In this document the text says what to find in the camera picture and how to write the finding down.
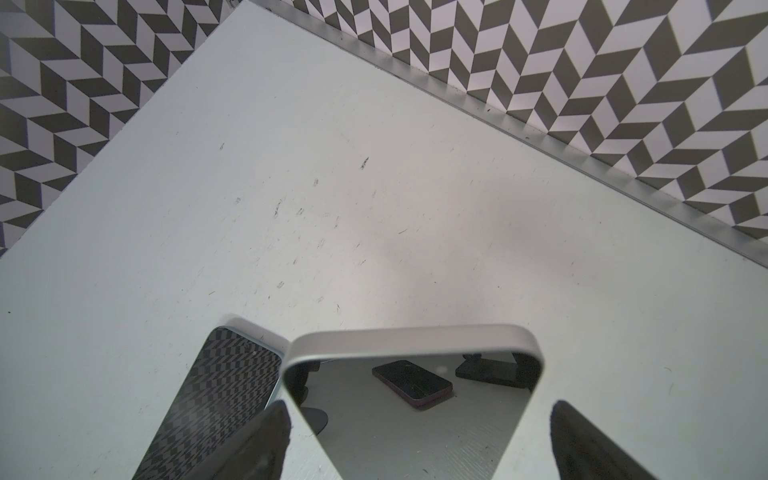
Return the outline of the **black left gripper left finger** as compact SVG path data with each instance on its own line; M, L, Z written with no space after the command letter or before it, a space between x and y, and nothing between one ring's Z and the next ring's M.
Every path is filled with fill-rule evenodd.
M184 479L280 479L292 424L275 401L194 467Z

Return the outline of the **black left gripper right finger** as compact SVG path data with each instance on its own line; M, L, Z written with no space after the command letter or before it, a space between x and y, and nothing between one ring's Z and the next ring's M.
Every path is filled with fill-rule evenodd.
M553 405L550 439L559 477L563 480L654 479L567 401L558 400Z

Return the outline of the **phone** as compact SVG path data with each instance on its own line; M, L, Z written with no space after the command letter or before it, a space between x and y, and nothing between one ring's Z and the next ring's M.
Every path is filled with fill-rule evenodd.
M515 325L311 333L281 381L344 479L489 479L544 357Z
M286 342L212 330L192 362L135 479L182 479L259 414L278 384Z

